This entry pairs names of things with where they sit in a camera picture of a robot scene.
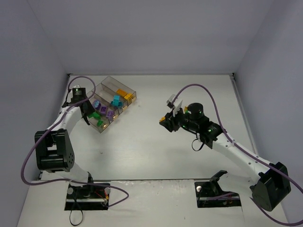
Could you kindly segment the green curved lego brick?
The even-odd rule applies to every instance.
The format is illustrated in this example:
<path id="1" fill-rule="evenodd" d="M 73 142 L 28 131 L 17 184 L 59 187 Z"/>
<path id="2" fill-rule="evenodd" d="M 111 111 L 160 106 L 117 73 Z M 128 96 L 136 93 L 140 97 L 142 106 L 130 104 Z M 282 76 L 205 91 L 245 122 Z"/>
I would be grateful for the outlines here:
<path id="1" fill-rule="evenodd" d="M 96 120 L 100 120 L 101 116 L 97 112 L 93 112 L 93 113 L 88 115 L 88 118 L 94 118 Z"/>

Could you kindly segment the purple lego brick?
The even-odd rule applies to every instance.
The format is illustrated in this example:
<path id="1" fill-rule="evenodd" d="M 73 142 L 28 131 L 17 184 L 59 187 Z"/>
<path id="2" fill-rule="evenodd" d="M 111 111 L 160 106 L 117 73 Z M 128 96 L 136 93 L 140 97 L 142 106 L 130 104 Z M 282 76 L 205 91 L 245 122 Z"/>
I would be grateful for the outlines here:
<path id="1" fill-rule="evenodd" d="M 108 111 L 107 114 L 106 114 L 106 117 L 108 119 L 112 119 L 112 118 L 114 118 L 114 116 L 115 116 L 115 112 L 114 111 Z"/>

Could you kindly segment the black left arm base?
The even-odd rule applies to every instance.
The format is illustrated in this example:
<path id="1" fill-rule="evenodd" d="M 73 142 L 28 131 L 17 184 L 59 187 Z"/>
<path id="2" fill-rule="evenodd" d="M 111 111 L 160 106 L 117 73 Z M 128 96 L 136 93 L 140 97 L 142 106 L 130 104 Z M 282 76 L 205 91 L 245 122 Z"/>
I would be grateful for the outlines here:
<path id="1" fill-rule="evenodd" d="M 64 210 L 108 210 L 110 184 L 102 183 L 104 186 L 68 185 Z"/>

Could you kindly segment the teal rounded lego brick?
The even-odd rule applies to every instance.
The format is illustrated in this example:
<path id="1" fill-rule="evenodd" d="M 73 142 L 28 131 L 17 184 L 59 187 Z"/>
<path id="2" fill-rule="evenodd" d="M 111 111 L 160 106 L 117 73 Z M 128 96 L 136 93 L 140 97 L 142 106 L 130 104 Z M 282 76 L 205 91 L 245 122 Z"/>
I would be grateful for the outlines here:
<path id="1" fill-rule="evenodd" d="M 111 105 L 114 107 L 121 107 L 122 106 L 122 101 L 120 100 L 120 96 L 115 95 L 113 97 L 113 100 L 111 101 Z"/>

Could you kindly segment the purple butterfly lego piece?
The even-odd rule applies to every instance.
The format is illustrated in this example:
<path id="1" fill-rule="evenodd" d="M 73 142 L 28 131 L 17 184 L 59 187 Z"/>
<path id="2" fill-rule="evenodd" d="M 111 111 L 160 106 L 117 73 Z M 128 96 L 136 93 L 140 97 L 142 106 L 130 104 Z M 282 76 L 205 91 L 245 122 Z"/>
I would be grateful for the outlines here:
<path id="1" fill-rule="evenodd" d="M 92 106 L 96 109 L 96 110 L 99 110 L 102 105 L 101 105 L 101 102 L 99 100 L 94 100 L 93 103 L 92 103 Z"/>

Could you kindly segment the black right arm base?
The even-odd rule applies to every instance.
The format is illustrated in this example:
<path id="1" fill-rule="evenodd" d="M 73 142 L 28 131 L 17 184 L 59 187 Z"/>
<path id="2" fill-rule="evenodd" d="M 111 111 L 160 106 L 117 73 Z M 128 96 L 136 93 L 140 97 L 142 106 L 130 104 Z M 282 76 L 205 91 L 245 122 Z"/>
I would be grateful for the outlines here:
<path id="1" fill-rule="evenodd" d="M 198 208 L 229 208 L 241 207 L 241 200 L 237 193 L 224 191 L 219 185 L 222 176 L 227 171 L 221 170 L 208 181 L 195 181 L 196 204 Z"/>

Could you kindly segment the yellow small lego brick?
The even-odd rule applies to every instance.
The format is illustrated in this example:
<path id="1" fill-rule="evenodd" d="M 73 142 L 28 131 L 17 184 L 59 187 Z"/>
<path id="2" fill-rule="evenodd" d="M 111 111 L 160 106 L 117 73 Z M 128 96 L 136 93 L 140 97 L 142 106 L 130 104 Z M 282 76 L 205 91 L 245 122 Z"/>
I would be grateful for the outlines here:
<path id="1" fill-rule="evenodd" d="M 124 99 L 129 100 L 132 99 L 133 95 L 131 93 L 128 93 L 127 95 L 124 96 Z"/>

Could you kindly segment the purple lego brick studs up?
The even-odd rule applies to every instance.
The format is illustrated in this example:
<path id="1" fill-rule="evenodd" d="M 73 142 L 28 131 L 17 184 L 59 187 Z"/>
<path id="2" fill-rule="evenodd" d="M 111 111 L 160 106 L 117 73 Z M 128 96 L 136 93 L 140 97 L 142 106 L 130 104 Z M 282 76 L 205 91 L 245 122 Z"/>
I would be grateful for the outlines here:
<path id="1" fill-rule="evenodd" d="M 106 114 L 107 113 L 107 106 L 101 106 L 100 113 L 101 114 Z"/>

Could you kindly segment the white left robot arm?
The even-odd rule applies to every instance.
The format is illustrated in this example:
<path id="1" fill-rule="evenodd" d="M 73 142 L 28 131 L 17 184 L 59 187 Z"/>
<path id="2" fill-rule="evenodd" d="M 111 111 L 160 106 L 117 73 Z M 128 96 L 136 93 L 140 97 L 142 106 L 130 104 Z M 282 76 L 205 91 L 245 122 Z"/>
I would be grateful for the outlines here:
<path id="1" fill-rule="evenodd" d="M 75 162 L 70 133 L 81 119 L 88 122 L 94 112 L 83 87 L 73 87 L 71 101 L 63 105 L 55 122 L 45 131 L 35 133 L 36 164 L 39 170 L 60 175 L 72 185 L 77 182 L 93 183 L 91 174 Z"/>

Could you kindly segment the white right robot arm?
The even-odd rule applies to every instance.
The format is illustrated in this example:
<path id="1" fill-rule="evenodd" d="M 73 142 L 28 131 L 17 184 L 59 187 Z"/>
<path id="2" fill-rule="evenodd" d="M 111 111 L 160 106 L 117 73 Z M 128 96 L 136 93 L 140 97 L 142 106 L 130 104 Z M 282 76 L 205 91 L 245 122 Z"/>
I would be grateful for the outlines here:
<path id="1" fill-rule="evenodd" d="M 168 102 L 171 109 L 161 118 L 159 124 L 169 132 L 182 128 L 196 136 L 203 146 L 217 151 L 235 163 L 249 176 L 245 185 L 248 195 L 266 211 L 272 211 L 290 192 L 288 170 L 284 164 L 273 164 L 257 157 L 234 141 L 221 126 L 204 115 L 203 105 L 192 103 L 184 112 L 181 105 Z"/>

